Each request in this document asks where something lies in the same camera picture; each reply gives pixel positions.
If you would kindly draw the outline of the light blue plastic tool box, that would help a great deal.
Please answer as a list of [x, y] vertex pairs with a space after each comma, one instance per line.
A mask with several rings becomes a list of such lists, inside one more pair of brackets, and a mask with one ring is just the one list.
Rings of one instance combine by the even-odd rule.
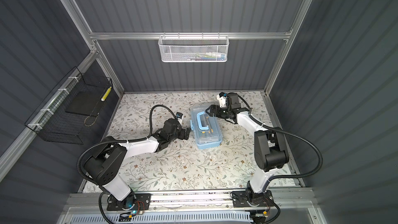
[[195, 104], [190, 108], [190, 127], [198, 149], [218, 147], [223, 136], [216, 117], [210, 117], [206, 110], [210, 103]]

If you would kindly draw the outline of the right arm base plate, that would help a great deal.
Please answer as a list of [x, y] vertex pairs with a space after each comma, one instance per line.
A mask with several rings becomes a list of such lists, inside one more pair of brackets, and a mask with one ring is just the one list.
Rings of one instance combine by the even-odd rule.
[[252, 193], [251, 191], [232, 191], [230, 193], [230, 197], [233, 201], [233, 206], [237, 208], [270, 208], [274, 206], [273, 196], [269, 190], [263, 193]]

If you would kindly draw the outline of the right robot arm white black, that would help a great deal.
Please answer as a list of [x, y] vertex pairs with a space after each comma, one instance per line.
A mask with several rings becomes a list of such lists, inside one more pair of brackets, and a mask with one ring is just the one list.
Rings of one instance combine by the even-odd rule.
[[[254, 137], [254, 157], [257, 169], [248, 182], [243, 199], [250, 205], [259, 205], [270, 202], [267, 189], [270, 183], [277, 179], [298, 179], [316, 174], [323, 165], [321, 151], [308, 139], [295, 133], [271, 127], [260, 121], [252, 114], [249, 104], [239, 94], [221, 92], [217, 95], [219, 104], [211, 105], [206, 113], [211, 117], [223, 119], [229, 123], [238, 124]], [[316, 156], [318, 163], [314, 169], [307, 173], [296, 175], [278, 175], [277, 172], [290, 160], [286, 136], [296, 138], [309, 145]]]

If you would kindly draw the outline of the floral table mat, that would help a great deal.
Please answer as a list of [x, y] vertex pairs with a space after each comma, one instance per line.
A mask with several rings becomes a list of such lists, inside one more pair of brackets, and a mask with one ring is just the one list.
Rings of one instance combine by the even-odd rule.
[[[191, 107], [215, 104], [216, 97], [215, 92], [125, 94], [108, 135], [146, 136], [150, 125], [161, 128], [176, 112], [183, 114], [182, 125], [189, 127]], [[159, 153], [126, 158], [118, 174], [134, 191], [244, 188], [257, 167], [254, 137], [239, 125], [224, 120], [219, 125], [223, 139], [218, 147], [200, 150], [191, 135]]]

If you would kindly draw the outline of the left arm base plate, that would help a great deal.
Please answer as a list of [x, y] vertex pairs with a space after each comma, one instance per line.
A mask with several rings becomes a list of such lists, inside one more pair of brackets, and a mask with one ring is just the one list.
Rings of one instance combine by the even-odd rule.
[[124, 200], [117, 200], [113, 195], [107, 199], [107, 211], [146, 211], [149, 210], [151, 194], [130, 193]]

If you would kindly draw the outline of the yellow marker in black basket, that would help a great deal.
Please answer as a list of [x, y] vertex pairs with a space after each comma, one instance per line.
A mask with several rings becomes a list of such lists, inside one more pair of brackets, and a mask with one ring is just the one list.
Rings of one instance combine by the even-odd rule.
[[110, 87], [104, 92], [103, 96], [101, 97], [101, 101], [102, 101], [102, 102], [104, 102], [104, 101], [107, 99], [107, 97], [109, 96], [109, 94], [111, 93], [111, 91], [112, 91], [112, 86], [110, 86]]

